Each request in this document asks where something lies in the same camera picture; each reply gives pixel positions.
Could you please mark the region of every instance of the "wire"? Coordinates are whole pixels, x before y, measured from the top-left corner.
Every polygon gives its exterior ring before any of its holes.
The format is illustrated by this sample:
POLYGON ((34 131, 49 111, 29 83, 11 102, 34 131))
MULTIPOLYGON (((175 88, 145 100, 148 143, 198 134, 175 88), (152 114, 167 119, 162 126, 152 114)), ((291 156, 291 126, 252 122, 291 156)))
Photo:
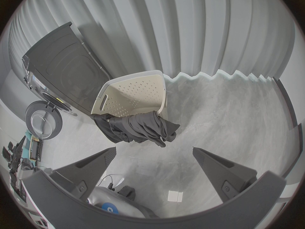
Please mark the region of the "wire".
POLYGON ((21 164, 22 164, 23 161, 24 161, 24 158, 20 158, 20 159, 22 159, 22 161, 21 161, 20 164, 18 165, 17 170, 18 170, 19 166, 21 166, 21 164))
POLYGON ((110 174, 110 175, 105 176, 105 177, 101 180, 101 182, 99 183, 99 185, 101 185, 102 181, 103 181, 106 177, 111 177, 111 183, 113 183, 113 180, 112 180, 112 176, 111 176, 111 175, 114 175, 114 174, 110 174))

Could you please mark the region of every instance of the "front-loading washing machine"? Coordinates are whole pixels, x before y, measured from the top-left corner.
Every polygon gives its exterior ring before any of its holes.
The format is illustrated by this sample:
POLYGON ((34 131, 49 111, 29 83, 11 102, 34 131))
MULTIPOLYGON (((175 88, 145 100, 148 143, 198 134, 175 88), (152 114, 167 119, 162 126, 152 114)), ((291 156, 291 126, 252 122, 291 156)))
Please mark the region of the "front-loading washing machine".
POLYGON ((92 121, 89 115, 96 97, 111 78, 75 36, 71 25, 68 22, 48 33, 22 58, 25 82, 41 99, 28 106, 25 121, 41 139, 51 139, 60 132, 58 110, 82 122, 92 121))

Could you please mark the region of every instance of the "wavy curtain folds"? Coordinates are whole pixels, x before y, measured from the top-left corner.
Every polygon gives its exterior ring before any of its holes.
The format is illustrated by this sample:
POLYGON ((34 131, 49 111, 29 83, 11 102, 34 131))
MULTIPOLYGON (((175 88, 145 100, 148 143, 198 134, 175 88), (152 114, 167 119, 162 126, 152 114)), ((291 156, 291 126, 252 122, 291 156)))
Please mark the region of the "wavy curtain folds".
POLYGON ((113 77, 153 69, 279 77, 295 37, 280 0, 27 0, 10 28, 19 78, 25 52, 68 21, 113 77))

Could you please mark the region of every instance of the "laundry basket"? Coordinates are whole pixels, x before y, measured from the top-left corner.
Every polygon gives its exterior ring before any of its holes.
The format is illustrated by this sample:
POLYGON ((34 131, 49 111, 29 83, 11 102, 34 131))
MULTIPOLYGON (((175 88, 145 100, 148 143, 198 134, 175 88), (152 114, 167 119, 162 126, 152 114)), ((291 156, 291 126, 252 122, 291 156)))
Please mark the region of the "laundry basket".
POLYGON ((91 114, 109 113, 117 117, 157 111, 167 120, 167 96, 163 73, 159 70, 125 75, 104 84, 91 114))

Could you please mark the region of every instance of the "black garment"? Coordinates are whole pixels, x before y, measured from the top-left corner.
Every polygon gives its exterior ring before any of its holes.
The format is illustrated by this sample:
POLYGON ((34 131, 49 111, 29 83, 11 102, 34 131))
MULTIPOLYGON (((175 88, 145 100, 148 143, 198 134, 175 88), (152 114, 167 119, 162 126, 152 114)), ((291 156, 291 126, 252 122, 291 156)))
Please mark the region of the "black garment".
POLYGON ((180 126, 159 117, 156 111, 126 117, 102 114, 94 115, 92 118, 107 138, 112 142, 115 140, 115 143, 121 140, 125 142, 134 140, 138 143, 151 140, 158 146, 165 147, 163 141, 172 142, 176 138, 175 131, 180 126))
POLYGON ((90 117, 94 120, 98 128, 110 141, 112 141, 113 143, 118 143, 122 141, 117 135, 113 134, 110 129, 109 122, 107 122, 107 120, 115 116, 111 114, 91 114, 90 117))

